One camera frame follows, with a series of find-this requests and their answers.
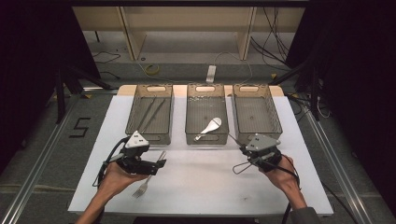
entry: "black cable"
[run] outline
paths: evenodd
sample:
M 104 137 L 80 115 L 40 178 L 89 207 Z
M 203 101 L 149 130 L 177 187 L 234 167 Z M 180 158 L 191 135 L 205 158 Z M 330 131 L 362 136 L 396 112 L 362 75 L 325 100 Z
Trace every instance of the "black cable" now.
M 294 115 L 299 115 L 299 114 L 301 114 L 301 112 L 303 112 L 303 107 L 299 104 L 299 103 L 297 103 L 297 102 L 295 102 L 295 101 L 293 101 L 293 100 L 290 100 L 291 102 L 294 102 L 295 104 L 297 104 L 298 106 L 299 106 L 299 108 L 300 108 L 300 110 L 298 111 L 298 112 L 294 112 L 293 111 L 293 114 Z
M 111 158 L 113 157 L 114 152 L 117 150 L 117 148 L 121 145 L 121 143 L 126 143 L 128 141 L 128 139 L 130 138 L 130 136 L 128 137 L 124 137 L 122 138 L 111 150 L 110 154 L 108 154 L 107 159 L 103 162 L 99 172 L 98 172 L 98 176 L 95 178 L 95 181 L 93 182 L 92 186 L 93 187 L 98 187 L 100 186 L 103 177 L 105 175 L 105 170 L 108 166 L 108 164 L 110 163 Z
M 270 19 L 268 17 L 267 12 L 265 11 L 265 7 L 262 8 L 262 10 L 264 11 L 264 15 L 265 18 L 268 21 L 268 25 L 270 26 L 271 32 L 270 34 L 274 34 L 274 37 L 276 38 L 276 44 L 279 50 L 279 54 L 282 57 L 283 60 L 285 60 L 283 54 L 285 54 L 285 56 L 287 56 L 287 53 L 285 52 L 285 49 L 289 50 L 288 48 L 286 48 L 286 46 L 283 44 L 283 41 L 280 39 L 278 33 L 277 33 L 277 13 L 278 13 L 278 8 L 275 7 L 275 11 L 274 11 L 274 22 L 271 25 Z
M 349 209 L 347 209 L 347 206 L 341 202 L 341 200 L 335 195 L 335 193 L 329 188 L 327 187 L 327 185 L 325 183 L 323 183 L 323 181 L 320 180 L 320 183 L 322 184 L 322 186 L 328 190 L 330 192 L 330 194 L 332 194 L 332 196 L 334 196 L 334 198 L 341 204 L 341 206 L 344 207 L 344 209 L 346 210 L 346 212 L 349 214 L 349 216 L 352 218 L 353 222 L 356 224 L 359 224 L 358 220 L 355 218 L 355 216 L 353 216 L 353 214 L 349 211 Z
M 298 101 L 311 102 L 311 100 L 295 97 L 292 94 L 290 94 L 288 97 L 292 97 L 292 98 L 294 98 L 294 99 L 296 99 Z
M 300 98 L 294 97 L 292 95 L 286 95 L 286 97 L 288 97 L 289 100 L 292 100 L 292 101 L 296 102 L 299 105 L 310 106 L 310 103 L 307 102 L 304 99 L 300 99 Z
M 282 60 L 277 58 L 273 53 L 271 53 L 270 51 L 268 51 L 267 49 L 264 48 L 265 44 L 263 46 L 260 46 L 259 43 L 257 43 L 257 41 L 253 37 L 251 37 L 250 39 L 253 41 L 253 42 L 250 42 L 251 46 L 262 55 L 262 60 L 264 61 L 264 63 L 267 66 L 275 68 L 275 69 L 278 69 L 278 70 L 282 70 L 282 71 L 287 71 L 287 72 L 290 71 L 290 69 L 284 69 L 284 68 L 279 68 L 279 67 L 272 66 L 267 61 L 265 61 L 264 56 L 267 57 L 267 58 L 270 58 L 270 59 L 277 60 L 277 61 L 279 61 L 279 62 L 281 62 L 281 63 L 283 63 L 285 65 L 285 62 L 283 62 Z
M 285 156 L 285 155 L 282 154 L 282 157 L 284 157 L 286 160 L 288 160 L 288 162 L 289 162 L 289 163 L 291 164 L 291 166 L 293 167 L 295 173 L 291 172 L 291 171 L 288 170 L 288 169 L 285 169 L 285 168 L 283 168 L 283 167 L 280 167 L 280 166 L 278 166 L 278 165 L 274 165 L 274 164 L 272 164 L 271 162 L 268 162 L 268 161 L 263 161 L 263 162 L 266 163 L 267 165 L 270 165 L 270 166 L 274 167 L 275 169 L 281 170 L 281 171 L 283 171 L 283 172 L 286 172 L 286 173 L 292 175 L 292 176 L 296 179 L 296 181 L 297 181 L 297 186 L 298 186 L 298 188 L 300 188 L 300 177 L 298 176 L 298 172 L 297 172 L 296 168 L 294 167 L 293 163 L 291 162 L 291 160 L 289 160 L 289 158 L 288 158 L 287 156 Z M 290 205 L 290 203 L 288 203 L 288 206 L 286 207 L 286 211 L 285 211 L 285 213 L 283 214 L 282 224 L 286 224 L 286 222 L 288 221 L 290 210 L 291 210 L 291 205 Z
M 115 57 L 115 58 L 113 58 L 113 59 L 110 59 L 110 60 L 108 60 L 108 61 L 105 61 L 105 62 L 96 62 L 96 63 L 109 63 L 109 62 L 111 62 L 111 61 L 114 61 L 114 60 L 116 60 L 116 59 L 118 59 L 118 58 L 120 58 L 120 57 L 121 57 L 121 55 L 120 55 L 120 54 L 109 53 L 109 52 L 106 52 L 106 51 L 100 51 L 99 53 L 92 55 L 92 57 L 94 58 L 94 57 L 96 57 L 96 56 L 98 56 L 99 54 L 102 54 L 102 53 L 106 53 L 106 54 L 114 55 L 114 56 L 116 56 L 116 57 Z

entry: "fork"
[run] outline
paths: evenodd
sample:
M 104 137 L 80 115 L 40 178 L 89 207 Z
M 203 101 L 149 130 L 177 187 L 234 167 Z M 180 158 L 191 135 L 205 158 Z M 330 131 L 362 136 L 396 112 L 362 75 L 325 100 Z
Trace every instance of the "fork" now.
M 162 160 L 165 157 L 165 155 L 166 155 L 166 151 L 163 151 L 163 153 L 161 154 L 158 161 Z M 134 194 L 132 196 L 134 196 L 135 198 L 142 196 L 149 187 L 149 180 L 151 179 L 151 177 L 152 177 L 152 175 L 149 175 L 148 178 L 146 179 L 145 183 L 140 185 L 140 187 L 134 192 Z

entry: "wrist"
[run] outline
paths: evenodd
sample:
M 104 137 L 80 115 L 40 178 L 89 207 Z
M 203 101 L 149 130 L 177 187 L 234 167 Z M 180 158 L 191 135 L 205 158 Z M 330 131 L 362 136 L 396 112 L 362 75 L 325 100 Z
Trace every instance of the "wrist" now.
M 99 204 L 107 204 L 108 201 L 110 201 L 110 199 L 112 199 L 114 197 L 114 195 L 109 192 L 109 191 L 105 191 L 102 189 L 99 189 L 96 194 L 93 196 L 93 200 L 97 201 Z
M 305 198 L 298 188 L 288 189 L 284 192 L 293 210 L 307 207 Z

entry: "metal rail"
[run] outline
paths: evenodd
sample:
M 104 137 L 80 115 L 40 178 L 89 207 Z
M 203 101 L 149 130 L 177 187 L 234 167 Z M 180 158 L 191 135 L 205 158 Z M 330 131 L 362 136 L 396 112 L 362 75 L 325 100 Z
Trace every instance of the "metal rail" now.
M 324 132 L 320 122 L 315 120 L 311 112 L 307 113 L 307 117 L 315 135 L 320 142 L 326 158 L 332 167 L 332 170 L 334 171 L 334 175 L 340 184 L 341 190 L 346 196 L 355 218 L 361 224 L 373 223 L 369 217 L 369 214 L 367 213 L 367 209 L 361 200 L 361 197 L 359 196 L 359 193 L 351 183 L 343 164 L 340 162 L 336 153 L 334 152 L 334 148 L 332 147 L 332 144 L 330 143 L 329 138 Z
M 46 167 L 52 151 L 56 148 L 58 140 L 64 130 L 64 126 L 69 120 L 69 116 L 73 111 L 74 106 L 78 102 L 78 99 L 79 95 L 74 95 L 70 98 L 70 102 L 66 108 L 66 113 L 63 120 L 59 124 L 56 124 L 55 129 L 52 131 L 49 137 L 49 140 L 47 141 L 40 156 L 35 162 L 35 166 L 32 168 L 32 171 L 27 176 L 17 196 L 15 196 L 11 205 L 7 209 L 6 215 L 2 219 L 2 224 L 16 223 L 18 221 L 24 206 L 26 205 L 35 188 L 35 184 L 37 183 L 38 179 L 44 171 L 44 168 Z

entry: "sleeve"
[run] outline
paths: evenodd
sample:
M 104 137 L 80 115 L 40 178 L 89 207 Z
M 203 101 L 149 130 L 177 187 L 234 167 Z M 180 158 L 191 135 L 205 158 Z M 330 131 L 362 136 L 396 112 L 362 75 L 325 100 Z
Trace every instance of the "sleeve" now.
M 317 224 L 320 219 L 313 207 L 300 208 L 290 213 L 293 224 Z

